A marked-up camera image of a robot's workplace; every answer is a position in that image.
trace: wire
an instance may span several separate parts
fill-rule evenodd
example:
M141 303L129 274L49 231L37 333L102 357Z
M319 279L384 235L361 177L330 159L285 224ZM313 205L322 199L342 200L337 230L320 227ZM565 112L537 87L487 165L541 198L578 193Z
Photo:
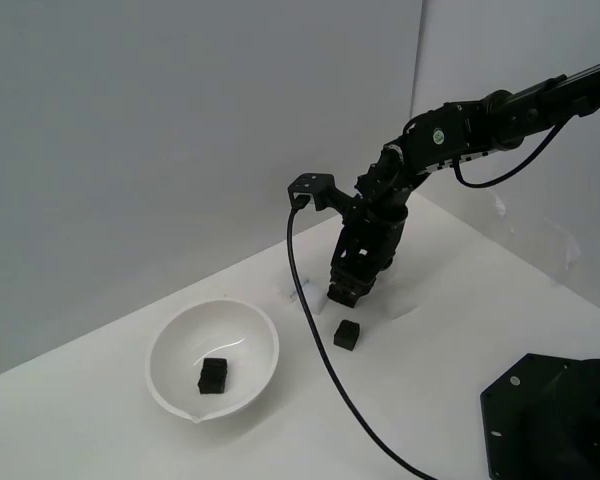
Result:
M558 135L558 133L560 133L560 130L562 130L562 127L564 127L568 121L569 121L569 119L567 119L561 123L558 123L555 127L553 127L553 130L551 130L551 132L549 132L549 134L546 137L544 137L544 140L540 143L540 145L538 145L536 147L536 149L533 151L533 153L531 153L531 155L529 155L524 162L522 162L520 165L518 165L514 169L508 171L501 177L495 178L493 180L490 180L490 181L484 182L484 183L467 182L464 179L464 177L462 176L462 172L460 171L460 161L458 159L455 159L452 162L452 165L453 165L453 171L456 173L456 179L462 185L464 185L465 187L469 187L469 188L489 188L489 187L498 185L499 183L502 183L505 180L509 180L511 177L513 177L517 173L520 173L520 171L522 171L524 168L528 167L529 164L531 164L531 162L533 162L536 159L536 157L538 155L540 155L545 148L547 148L547 145L549 145L551 143L551 141L556 137L556 135Z
M400 465L402 468L404 468L411 474L415 475L418 478L421 478L422 480L436 480L434 477L431 477L431 476L427 475L426 473L421 472L417 468L408 464L406 461L404 461L402 458L400 458L398 456L398 454L396 454L393 450L391 450L380 439L380 437L378 437L378 435L376 435L376 433L371 429L371 427L369 426L367 421L364 419L362 414L358 411L356 406L353 404L353 402L349 398L349 395L347 394L344 387L342 386L342 383L340 383L340 379L338 378L338 375L336 374L335 370L333 369L333 366L331 365L331 361L329 360L329 357L324 348L322 340L320 339L320 334L318 333L318 328L316 327L316 323L313 320L313 315L311 315L311 310L309 309L309 305L307 304L307 299L304 296L304 291L302 290L300 278L298 277L298 269L296 268L296 261L295 261L294 255L293 255L293 220L296 216L296 213L298 213L298 211L301 208L304 208L304 206L306 206L307 202L302 202L302 201L296 202L296 204L298 204L298 203L300 205L299 207L294 206L291 209L291 213L289 214L289 221L287 223L287 253L289 254L289 266L291 267L291 276L293 277L293 283L296 287L296 291L298 292L298 298L300 299L300 303L302 305L302 309L304 310L304 314L307 317L307 322L309 322L309 328L311 329L311 334L313 335L313 339L316 342L316 347L318 347L318 352L320 353L320 357L322 357L324 366L326 367L327 372L329 372L329 376L331 377L331 380L333 380L333 383L335 384L336 389L338 390L338 393L340 393L342 400L344 400L344 403L346 403L347 407L349 407L349 410L351 410L351 413L353 414L354 417L356 417L356 420L358 420L358 423L360 423L360 425L362 426L364 431L367 432L367 435L369 435L371 437L371 440L373 440L375 442L375 444L378 447L380 447L380 449L384 453L386 453L389 457L391 457L391 459L393 461L395 461L398 465Z

